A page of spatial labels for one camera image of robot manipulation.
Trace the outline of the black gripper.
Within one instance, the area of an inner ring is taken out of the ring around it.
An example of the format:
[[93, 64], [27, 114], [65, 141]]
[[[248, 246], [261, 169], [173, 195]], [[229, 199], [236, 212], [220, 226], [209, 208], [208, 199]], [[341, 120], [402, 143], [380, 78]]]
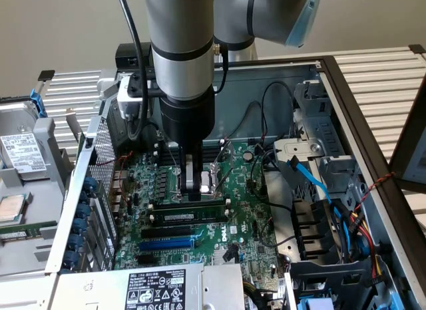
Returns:
[[210, 86], [189, 101], [169, 96], [159, 100], [163, 129], [178, 144], [180, 192], [190, 201], [201, 199], [202, 142], [215, 125], [215, 94]]

